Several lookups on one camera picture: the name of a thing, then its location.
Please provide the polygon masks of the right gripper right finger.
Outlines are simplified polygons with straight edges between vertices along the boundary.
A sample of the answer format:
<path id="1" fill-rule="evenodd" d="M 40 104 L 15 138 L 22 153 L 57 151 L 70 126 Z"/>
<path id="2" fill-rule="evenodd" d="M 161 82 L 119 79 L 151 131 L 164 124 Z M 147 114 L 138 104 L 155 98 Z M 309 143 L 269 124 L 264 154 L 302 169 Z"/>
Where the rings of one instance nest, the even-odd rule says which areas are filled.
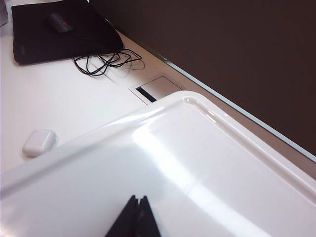
<path id="1" fill-rule="evenodd" d="M 149 200 L 144 196 L 137 209 L 137 236 L 159 237 L 160 232 L 153 215 Z"/>

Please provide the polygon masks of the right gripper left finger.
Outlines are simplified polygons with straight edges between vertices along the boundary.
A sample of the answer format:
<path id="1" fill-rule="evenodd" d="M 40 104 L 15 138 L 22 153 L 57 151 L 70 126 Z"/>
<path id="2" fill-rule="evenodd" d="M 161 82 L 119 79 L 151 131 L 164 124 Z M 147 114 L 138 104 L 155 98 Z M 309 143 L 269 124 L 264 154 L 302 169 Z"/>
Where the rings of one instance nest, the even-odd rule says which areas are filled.
<path id="1" fill-rule="evenodd" d="M 127 204 L 108 230 L 106 237 L 133 237 L 135 233 L 138 199 L 132 195 Z"/>

